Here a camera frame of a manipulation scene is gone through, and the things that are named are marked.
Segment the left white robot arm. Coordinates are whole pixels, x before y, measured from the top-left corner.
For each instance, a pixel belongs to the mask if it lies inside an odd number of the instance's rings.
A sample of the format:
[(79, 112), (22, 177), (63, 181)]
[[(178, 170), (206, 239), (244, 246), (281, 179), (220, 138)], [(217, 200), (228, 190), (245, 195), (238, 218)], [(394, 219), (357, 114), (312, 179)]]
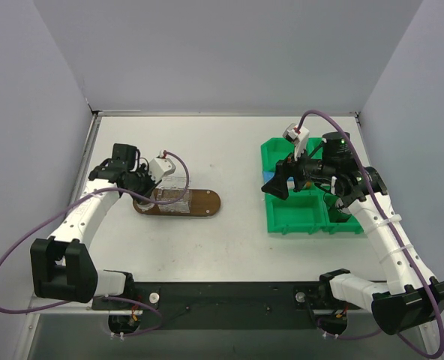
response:
[(30, 248), (34, 294), (39, 298), (86, 303), (109, 296), (118, 308), (129, 308), (136, 290), (128, 285), (130, 274), (96, 268), (89, 247), (110, 208), (122, 194), (149, 199), (163, 177), (176, 170), (160, 153), (140, 163), (140, 150), (115, 144), (111, 157), (88, 175), (80, 203), (69, 211), (46, 239), (36, 239)]

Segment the clear acrylic organizer box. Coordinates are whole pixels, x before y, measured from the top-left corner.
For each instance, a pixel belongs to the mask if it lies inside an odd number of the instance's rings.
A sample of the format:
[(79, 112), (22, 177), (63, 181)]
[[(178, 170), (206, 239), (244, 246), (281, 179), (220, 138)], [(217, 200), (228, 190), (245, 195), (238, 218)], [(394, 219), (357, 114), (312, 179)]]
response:
[(191, 212), (192, 193), (187, 190), (182, 195), (186, 185), (186, 179), (180, 176), (168, 176), (157, 186), (155, 199), (165, 205), (158, 205), (161, 212), (175, 215), (185, 215)]

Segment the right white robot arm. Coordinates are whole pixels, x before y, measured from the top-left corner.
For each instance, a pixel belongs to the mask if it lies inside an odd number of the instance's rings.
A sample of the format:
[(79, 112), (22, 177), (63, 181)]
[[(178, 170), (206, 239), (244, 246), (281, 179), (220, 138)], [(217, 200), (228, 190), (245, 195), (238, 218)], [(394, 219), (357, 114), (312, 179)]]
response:
[(283, 135), (290, 152), (274, 165), (262, 192), (280, 201), (304, 191), (308, 182), (336, 199), (339, 212), (354, 217), (375, 250), (386, 276), (375, 283), (346, 269), (320, 276), (327, 304), (347, 302), (369, 311), (387, 335), (438, 320), (444, 310), (444, 281), (424, 264), (401, 226), (387, 187), (371, 166), (363, 166), (350, 134), (326, 133), (321, 157), (309, 154), (307, 129), (291, 125)]

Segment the clear plastic cup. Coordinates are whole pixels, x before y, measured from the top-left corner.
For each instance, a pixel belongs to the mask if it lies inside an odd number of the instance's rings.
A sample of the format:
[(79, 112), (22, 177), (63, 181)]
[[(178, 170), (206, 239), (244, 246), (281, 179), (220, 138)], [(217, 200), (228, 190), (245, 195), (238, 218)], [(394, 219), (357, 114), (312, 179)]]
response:
[(155, 207), (155, 204), (146, 200), (134, 200), (133, 206), (138, 212), (144, 213), (152, 210)]

